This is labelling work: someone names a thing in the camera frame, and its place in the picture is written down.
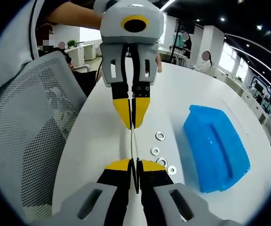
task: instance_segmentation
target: white desk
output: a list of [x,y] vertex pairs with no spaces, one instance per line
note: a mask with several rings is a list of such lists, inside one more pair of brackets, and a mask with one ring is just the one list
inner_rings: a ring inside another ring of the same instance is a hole
[[[130,59],[127,65],[130,83],[133,70]],[[251,169],[227,191],[209,194],[199,191],[193,157],[183,132],[192,104],[222,109],[247,151]],[[166,134],[163,142],[154,138],[157,131]],[[209,203],[210,211],[222,219],[246,222],[271,190],[271,146],[262,126],[229,86],[205,74],[164,63],[163,72],[157,75],[151,87],[151,104],[143,124],[135,132],[140,158],[155,160],[149,150],[152,146],[160,148],[160,156],[177,167],[172,180],[191,187]],[[67,196],[87,182],[97,181],[107,164],[128,157],[129,137],[112,105],[111,89],[100,80],[79,113],[65,145],[55,180],[53,213],[60,210]],[[177,148],[186,162],[184,174],[180,170]],[[146,225],[140,196],[135,195],[133,186],[124,225]]]
[[[164,48],[164,47],[159,47],[159,53],[160,54],[164,54],[164,55],[171,55],[171,50],[169,50],[168,48]],[[178,53],[177,51],[174,52],[175,55],[177,55],[178,57],[184,57],[186,58],[183,54]]]
[[94,44],[87,44],[70,48],[65,52],[69,54],[70,58],[72,58],[72,62],[75,68],[83,66],[85,60],[93,60],[96,57]]

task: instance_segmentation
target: metal washer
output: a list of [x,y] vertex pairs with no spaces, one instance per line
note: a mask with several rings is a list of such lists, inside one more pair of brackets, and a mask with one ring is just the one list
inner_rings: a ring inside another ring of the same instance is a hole
[[156,160],[156,163],[158,163],[158,164],[159,164],[161,161],[163,161],[163,162],[164,162],[163,167],[165,167],[165,168],[166,168],[166,167],[167,167],[167,164],[168,164],[168,163],[167,163],[167,160],[166,160],[166,159],[164,159],[164,158],[161,158],[161,157],[160,157],[160,158],[158,158],[158,159]]
[[153,147],[151,150],[150,150],[150,153],[154,156],[158,156],[160,154],[160,150],[158,147]]
[[175,166],[168,166],[167,172],[170,175],[176,174],[176,167]]
[[164,134],[164,133],[162,133],[162,132],[157,132],[157,133],[155,134],[155,138],[157,138],[159,141],[163,141],[166,137],[165,137],[165,134]]

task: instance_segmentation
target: blue plastic container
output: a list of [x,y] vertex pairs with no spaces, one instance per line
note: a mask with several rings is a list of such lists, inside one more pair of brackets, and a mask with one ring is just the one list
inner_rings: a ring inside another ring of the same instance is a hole
[[225,191],[249,171],[247,153],[223,111],[191,105],[183,128],[192,149],[201,192]]

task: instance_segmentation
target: chair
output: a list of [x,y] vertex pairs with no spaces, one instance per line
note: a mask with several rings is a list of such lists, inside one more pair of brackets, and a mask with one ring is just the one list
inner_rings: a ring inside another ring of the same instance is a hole
[[85,100],[58,51],[0,88],[0,189],[24,221],[51,216],[58,164]]

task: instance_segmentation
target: computer monitor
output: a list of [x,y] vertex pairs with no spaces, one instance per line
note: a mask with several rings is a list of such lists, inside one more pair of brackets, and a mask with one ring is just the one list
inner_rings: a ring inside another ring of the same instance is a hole
[[261,86],[257,81],[255,83],[255,89],[258,90],[260,93],[263,91],[263,86]]

